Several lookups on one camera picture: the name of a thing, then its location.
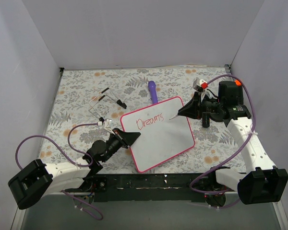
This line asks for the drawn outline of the pink framed whiteboard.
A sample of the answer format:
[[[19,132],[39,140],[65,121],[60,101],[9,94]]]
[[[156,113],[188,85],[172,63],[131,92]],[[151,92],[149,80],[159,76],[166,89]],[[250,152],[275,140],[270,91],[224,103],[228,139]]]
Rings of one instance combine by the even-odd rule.
[[[195,146],[188,118],[173,118],[182,107],[183,100],[176,96],[120,118],[123,131],[141,133],[130,147],[138,172],[144,173]]]

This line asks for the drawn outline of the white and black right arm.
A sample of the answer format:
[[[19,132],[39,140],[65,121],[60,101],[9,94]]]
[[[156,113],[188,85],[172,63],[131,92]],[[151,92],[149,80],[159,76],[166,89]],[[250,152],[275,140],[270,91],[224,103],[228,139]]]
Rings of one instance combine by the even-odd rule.
[[[242,155],[246,173],[238,173],[220,163],[190,183],[190,188],[205,195],[237,192],[242,203],[278,202],[288,182],[288,173],[269,158],[254,130],[255,117],[244,105],[246,90],[239,80],[221,81],[218,95],[209,97],[208,83],[195,80],[192,99],[179,111],[179,116],[200,119],[208,128],[210,121],[222,122],[233,136]]]

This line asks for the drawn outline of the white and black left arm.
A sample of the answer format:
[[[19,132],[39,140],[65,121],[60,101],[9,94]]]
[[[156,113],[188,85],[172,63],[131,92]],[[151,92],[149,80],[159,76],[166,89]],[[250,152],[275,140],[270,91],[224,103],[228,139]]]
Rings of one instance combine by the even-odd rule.
[[[36,159],[22,168],[8,182],[8,187],[20,210],[36,204],[42,197],[66,189],[92,188],[92,177],[102,170],[102,163],[119,149],[129,148],[140,137],[139,132],[112,130],[107,141],[96,140],[76,162],[44,163]]]

